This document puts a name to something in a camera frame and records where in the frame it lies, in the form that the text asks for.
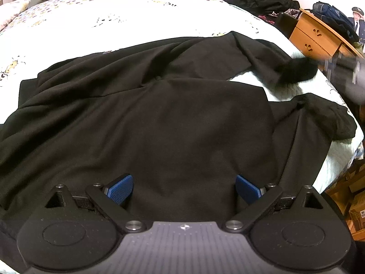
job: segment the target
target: blue object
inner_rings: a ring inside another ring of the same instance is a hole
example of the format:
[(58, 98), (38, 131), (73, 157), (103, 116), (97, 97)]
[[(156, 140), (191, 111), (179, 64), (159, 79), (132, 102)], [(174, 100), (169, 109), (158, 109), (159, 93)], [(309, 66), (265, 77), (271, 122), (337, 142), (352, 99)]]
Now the blue object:
[(122, 180), (113, 184), (105, 191), (107, 197), (111, 198), (118, 205), (121, 205), (133, 191), (133, 177), (127, 175)]
[(236, 191), (248, 205), (251, 205), (262, 196), (261, 190), (244, 179), (241, 175), (236, 177)]

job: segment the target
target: blue backpack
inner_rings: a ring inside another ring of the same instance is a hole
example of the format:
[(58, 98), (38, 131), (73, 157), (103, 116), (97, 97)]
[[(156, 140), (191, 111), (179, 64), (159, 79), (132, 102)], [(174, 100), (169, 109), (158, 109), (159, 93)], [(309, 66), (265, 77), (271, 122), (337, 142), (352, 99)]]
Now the blue backpack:
[(355, 32), (353, 23), (336, 7), (328, 3), (317, 2), (313, 4), (311, 13), (333, 28), (348, 42), (354, 43), (359, 41), (359, 36)]

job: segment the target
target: paw-shaped drawer handle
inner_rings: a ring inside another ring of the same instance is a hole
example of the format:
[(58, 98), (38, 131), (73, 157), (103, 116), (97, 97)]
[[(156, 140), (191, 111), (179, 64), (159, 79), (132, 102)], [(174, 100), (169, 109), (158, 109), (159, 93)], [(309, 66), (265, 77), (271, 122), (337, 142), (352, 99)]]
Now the paw-shaped drawer handle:
[(310, 44), (305, 44), (304, 46), (308, 51), (313, 51)]
[(317, 35), (317, 37), (322, 36), (322, 34), (319, 32), (319, 30), (313, 29), (313, 32)]

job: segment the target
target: bed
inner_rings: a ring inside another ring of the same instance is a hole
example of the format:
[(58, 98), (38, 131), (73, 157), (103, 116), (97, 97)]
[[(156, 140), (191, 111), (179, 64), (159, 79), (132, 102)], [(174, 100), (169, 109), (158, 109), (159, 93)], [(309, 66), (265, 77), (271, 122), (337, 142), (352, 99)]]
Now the bed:
[[(222, 0), (50, 0), (35, 5), (0, 32), (0, 69), (2, 74), (8, 71), (0, 83), (0, 124), (18, 107), (21, 80), (36, 78), (54, 63), (160, 39), (221, 36), (230, 31), (271, 41), (291, 56), (302, 56), (275, 27)], [(263, 87), (253, 72), (231, 81)], [(312, 92), (345, 105), (320, 71), (310, 81), (264, 90), (269, 101)], [(363, 138), (358, 125), (353, 139), (332, 142), (314, 183), (319, 192), (358, 155)], [(0, 273), (13, 272), (0, 262)]]

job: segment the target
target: pillow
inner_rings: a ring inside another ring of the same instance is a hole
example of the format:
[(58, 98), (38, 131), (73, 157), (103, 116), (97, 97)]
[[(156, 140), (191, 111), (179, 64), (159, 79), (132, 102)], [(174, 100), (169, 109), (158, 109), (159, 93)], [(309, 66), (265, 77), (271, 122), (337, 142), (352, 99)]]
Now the pillow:
[(27, 9), (30, 0), (16, 0), (0, 6), (0, 31)]

